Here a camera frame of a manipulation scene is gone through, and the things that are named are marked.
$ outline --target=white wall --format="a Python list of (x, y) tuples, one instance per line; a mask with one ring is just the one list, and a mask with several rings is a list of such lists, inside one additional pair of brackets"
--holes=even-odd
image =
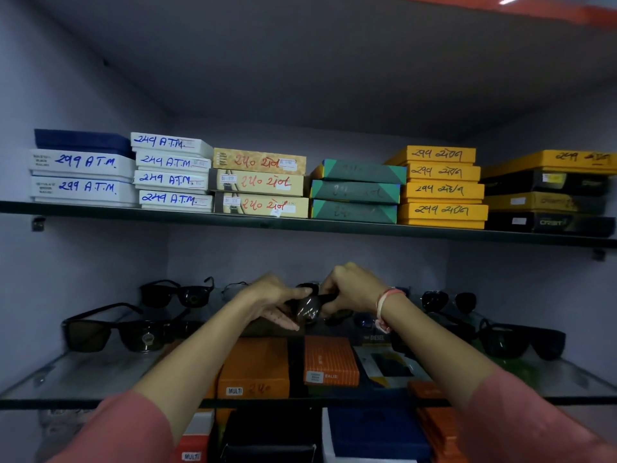
[[(25, 0), (0, 0), (0, 59), (0, 199), (28, 200), (34, 128), (165, 129), (159, 106)], [(139, 283), (165, 267), (165, 226), (50, 218), (32, 233), (29, 216), (0, 215), (0, 389), (62, 352), (62, 319), (136, 302)], [(29, 462), (36, 430), (17, 423), (34, 420), (16, 414), (0, 413), (0, 448)]]
[[(306, 155), (312, 170), (321, 160), (383, 163), (407, 144), (426, 139), (332, 132), (205, 118), (177, 118), (172, 132), (212, 146)], [(447, 241), (224, 227), (176, 226), (169, 243), (168, 276), (200, 283), (213, 275), (218, 286), (251, 281), (272, 270), (288, 283), (324, 279), (335, 264), (354, 261), (388, 283), (418, 289), (445, 284)]]
[[(617, 152), (617, 86), (567, 100), (467, 140), (481, 165), (542, 149)], [(610, 196), (608, 215), (617, 215)], [(582, 248), (451, 242), (448, 284), (474, 290), (491, 319), (567, 333), (565, 358), (617, 383), (617, 257)]]

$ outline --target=orange striped box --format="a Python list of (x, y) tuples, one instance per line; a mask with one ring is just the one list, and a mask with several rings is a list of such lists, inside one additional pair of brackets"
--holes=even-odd
[(347, 338), (304, 338), (304, 383), (358, 386), (360, 371)]

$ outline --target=hand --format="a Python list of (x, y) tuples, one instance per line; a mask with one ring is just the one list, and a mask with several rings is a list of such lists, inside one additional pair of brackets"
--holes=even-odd
[(297, 331), (300, 327), (282, 310), (287, 311), (285, 302), (289, 299), (303, 299), (312, 292), (309, 287), (287, 287), (272, 273), (254, 281), (238, 293), (251, 305), (251, 320), (263, 317), (286, 330)]
[(371, 312), (376, 314), (375, 303), (379, 296), (388, 288), (373, 273), (359, 267), (355, 263), (345, 263), (335, 266), (328, 278), (321, 285), (323, 294), (339, 295), (321, 308), (321, 313), (332, 315), (341, 309), (351, 309), (356, 312)]

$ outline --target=blue box lid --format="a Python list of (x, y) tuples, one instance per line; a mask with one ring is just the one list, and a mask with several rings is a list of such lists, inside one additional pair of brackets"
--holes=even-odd
[(425, 460), (431, 447), (409, 409), (328, 407), (337, 457)]
[(35, 128), (35, 142), (39, 149), (102, 152), (135, 159), (135, 153), (131, 149), (131, 141), (116, 133), (72, 132), (70, 130)]

